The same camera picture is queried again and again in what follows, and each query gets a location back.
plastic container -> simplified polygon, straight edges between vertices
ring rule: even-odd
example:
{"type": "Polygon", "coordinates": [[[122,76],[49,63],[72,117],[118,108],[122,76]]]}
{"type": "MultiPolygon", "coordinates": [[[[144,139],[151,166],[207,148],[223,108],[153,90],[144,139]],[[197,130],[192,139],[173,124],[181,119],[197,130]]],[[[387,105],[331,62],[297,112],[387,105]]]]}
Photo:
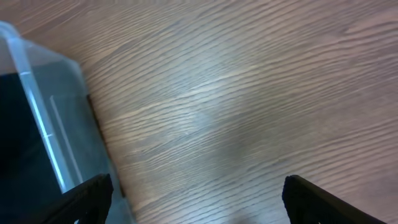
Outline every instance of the plastic container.
{"type": "Polygon", "coordinates": [[[0,62],[0,75],[19,76],[61,192],[96,174],[110,173],[114,192],[106,223],[133,223],[79,64],[22,39],[13,26],[1,21],[0,62]]]}

wooden table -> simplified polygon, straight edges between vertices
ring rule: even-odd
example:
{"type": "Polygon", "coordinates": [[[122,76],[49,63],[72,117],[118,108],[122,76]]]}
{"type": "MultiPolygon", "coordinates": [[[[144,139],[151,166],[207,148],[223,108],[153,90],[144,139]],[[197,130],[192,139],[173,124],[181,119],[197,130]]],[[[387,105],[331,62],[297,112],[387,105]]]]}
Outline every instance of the wooden table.
{"type": "Polygon", "coordinates": [[[81,63],[139,223],[288,223],[298,174],[398,223],[398,2],[16,1],[81,63]]]}

